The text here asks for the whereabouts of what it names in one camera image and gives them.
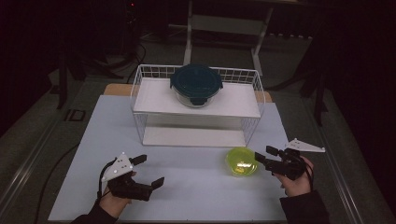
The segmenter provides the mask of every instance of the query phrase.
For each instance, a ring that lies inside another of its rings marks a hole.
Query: dark background
[[[150,29],[164,34],[167,23],[186,24],[187,1],[143,2],[134,16]],[[105,39],[114,45],[105,46],[106,41],[99,35],[100,25],[92,22],[90,6],[87,0],[1,2],[0,135],[50,89],[47,75],[58,66],[60,31],[67,31],[59,26],[84,21],[77,30],[68,31],[71,36],[83,38],[81,50],[93,58],[103,57],[105,49],[122,49],[117,45],[119,39],[111,35]],[[329,68],[326,86],[332,91],[393,212],[396,211],[395,8],[395,1],[390,0],[345,2],[318,30],[299,68],[318,64]],[[118,29],[120,35],[127,34],[123,26]]]

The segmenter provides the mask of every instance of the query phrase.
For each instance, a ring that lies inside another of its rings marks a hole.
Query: human hand
[[[314,164],[309,159],[303,156],[301,158],[303,158],[307,165],[314,169]],[[313,170],[309,168],[307,170],[312,176]],[[306,194],[311,191],[309,177],[306,172],[304,172],[302,176],[295,180],[290,180],[287,177],[279,174],[274,174],[274,176],[276,176],[276,178],[279,179],[280,183],[282,183],[282,187],[285,188],[286,195],[288,195],[288,197]]]
[[[114,196],[111,193],[110,189],[106,187],[103,196],[99,202],[99,206],[101,206],[103,210],[105,210],[109,215],[118,218],[121,215],[125,206],[131,202],[131,199],[119,198]]]

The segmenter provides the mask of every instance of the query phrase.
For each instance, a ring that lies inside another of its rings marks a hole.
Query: white paper
[[[130,158],[147,154],[134,167],[134,180],[164,184],[149,202],[133,201],[120,221],[251,222],[285,220],[279,181],[260,165],[248,177],[235,177],[225,156],[230,147],[143,147],[134,126],[129,97],[101,96],[78,147],[50,221],[70,221],[91,210],[99,174],[106,163],[125,152]],[[249,147],[261,154],[265,146],[287,143],[275,104],[267,104]]]

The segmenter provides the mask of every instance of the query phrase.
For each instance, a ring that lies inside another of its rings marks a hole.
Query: finger
[[[283,187],[288,187],[290,185],[290,183],[292,182],[290,179],[288,179],[287,177],[285,177],[283,175],[274,174],[274,176],[280,181],[280,183],[282,184]]]
[[[312,175],[314,173],[314,163],[312,163],[309,159],[307,159],[304,156],[301,156],[301,158],[305,161],[306,163],[306,171],[308,171],[308,173],[304,173],[304,176],[309,177],[310,175]]]

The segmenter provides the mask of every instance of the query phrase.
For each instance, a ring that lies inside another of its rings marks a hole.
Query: wire rack
[[[144,138],[148,114],[135,113],[134,105],[139,94],[139,87],[143,77],[170,78],[180,67],[181,65],[158,64],[140,64],[138,66],[134,77],[134,85],[131,91],[131,109],[134,115],[136,129],[142,142]],[[215,70],[221,76],[222,82],[251,84],[255,92],[258,108],[262,117],[265,108],[265,95],[260,75],[256,70],[223,67],[210,68]],[[241,119],[241,129],[245,136],[246,145],[250,141],[251,136],[254,134],[254,131],[259,121],[260,119]]]

